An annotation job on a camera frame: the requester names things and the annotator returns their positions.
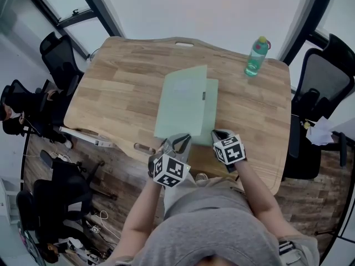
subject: gray t-shirt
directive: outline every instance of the gray t-shirt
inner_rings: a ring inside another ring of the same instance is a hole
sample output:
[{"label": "gray t-shirt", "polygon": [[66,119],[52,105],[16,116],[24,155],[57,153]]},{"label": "gray t-shirt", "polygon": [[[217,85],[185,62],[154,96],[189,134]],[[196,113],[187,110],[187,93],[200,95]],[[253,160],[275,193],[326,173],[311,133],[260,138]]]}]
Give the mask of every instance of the gray t-shirt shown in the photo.
[{"label": "gray t-shirt", "polygon": [[[302,265],[319,264],[315,238],[285,239],[300,248]],[[306,261],[305,248],[312,264]],[[244,195],[225,187],[205,187],[176,201],[134,258],[102,266],[187,266],[213,255],[238,266],[282,265],[278,240],[253,216]]]}]

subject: light green paper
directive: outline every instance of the light green paper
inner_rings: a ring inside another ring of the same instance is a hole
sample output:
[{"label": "light green paper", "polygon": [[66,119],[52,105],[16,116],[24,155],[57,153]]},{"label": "light green paper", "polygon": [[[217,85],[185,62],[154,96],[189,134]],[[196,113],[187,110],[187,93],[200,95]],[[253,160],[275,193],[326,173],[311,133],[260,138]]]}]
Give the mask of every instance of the light green paper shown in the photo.
[{"label": "light green paper", "polygon": [[193,136],[192,143],[212,146],[211,131],[215,128],[217,114],[218,80],[207,79],[204,119],[200,136]]},{"label": "light green paper", "polygon": [[206,83],[207,65],[166,75],[156,117],[155,137],[164,139],[178,133],[201,135]]}]

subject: plastic bottle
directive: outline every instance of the plastic bottle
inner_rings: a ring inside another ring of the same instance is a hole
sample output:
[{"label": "plastic bottle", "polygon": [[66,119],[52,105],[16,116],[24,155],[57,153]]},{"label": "plastic bottle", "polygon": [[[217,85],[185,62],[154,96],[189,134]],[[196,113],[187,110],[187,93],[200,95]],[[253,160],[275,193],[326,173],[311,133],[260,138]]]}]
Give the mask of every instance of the plastic bottle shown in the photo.
[{"label": "plastic bottle", "polygon": [[261,36],[254,42],[247,65],[244,69],[245,74],[250,77],[257,75],[257,72],[259,71],[261,64],[270,48],[271,43],[266,39],[266,37]]}]

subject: wooden floor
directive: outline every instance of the wooden floor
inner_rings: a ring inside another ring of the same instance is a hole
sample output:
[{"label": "wooden floor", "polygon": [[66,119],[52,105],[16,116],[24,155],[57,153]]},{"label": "wooden floor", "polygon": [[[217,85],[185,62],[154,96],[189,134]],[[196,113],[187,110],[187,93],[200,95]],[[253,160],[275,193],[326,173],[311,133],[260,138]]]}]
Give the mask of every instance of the wooden floor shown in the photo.
[{"label": "wooden floor", "polygon": [[[69,150],[63,144],[51,144],[47,139],[31,135],[27,151],[29,156],[26,158],[24,167],[24,185],[25,189],[30,191],[35,180],[39,178],[50,180],[52,176],[49,168],[38,157],[42,149],[49,153],[67,155],[73,162],[83,162],[83,166],[87,168],[92,167],[98,161],[105,161],[105,166],[100,167],[97,172],[93,186],[104,192],[116,194],[118,199],[113,201],[94,195],[93,205],[98,210],[107,211],[109,218],[104,220],[104,224],[120,237],[128,212],[145,184],[147,167],[117,149],[100,148],[75,139],[74,149]],[[322,152],[318,177],[312,181],[288,178],[281,183],[276,199],[285,218],[296,229],[312,236],[315,231],[328,231],[336,227],[346,202],[353,159],[353,151],[349,149],[347,167],[340,168],[338,153]],[[155,224],[162,221],[163,213],[161,197]],[[102,227],[98,217],[89,216],[88,219]],[[104,227],[100,234],[112,244],[105,242],[97,234],[87,234],[100,251],[114,248],[119,241]],[[317,236],[321,254],[331,238],[328,234]]]}]

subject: wooden table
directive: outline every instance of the wooden table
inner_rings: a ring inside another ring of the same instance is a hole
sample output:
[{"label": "wooden table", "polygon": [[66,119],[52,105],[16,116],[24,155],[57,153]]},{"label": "wooden table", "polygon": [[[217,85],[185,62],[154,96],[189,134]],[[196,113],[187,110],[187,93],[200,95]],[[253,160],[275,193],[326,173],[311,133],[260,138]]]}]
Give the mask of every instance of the wooden table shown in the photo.
[{"label": "wooden table", "polygon": [[[130,157],[148,162],[149,155],[134,144],[153,149],[161,144],[153,133],[165,75],[207,64],[207,77],[219,79],[215,127],[240,135],[249,163],[275,194],[290,133],[290,74],[285,63],[266,59],[258,76],[248,78],[246,61],[246,55],[196,39],[108,38],[84,74],[64,123],[108,137]],[[189,165],[209,176],[237,175],[227,173],[211,147],[193,146]]]}]

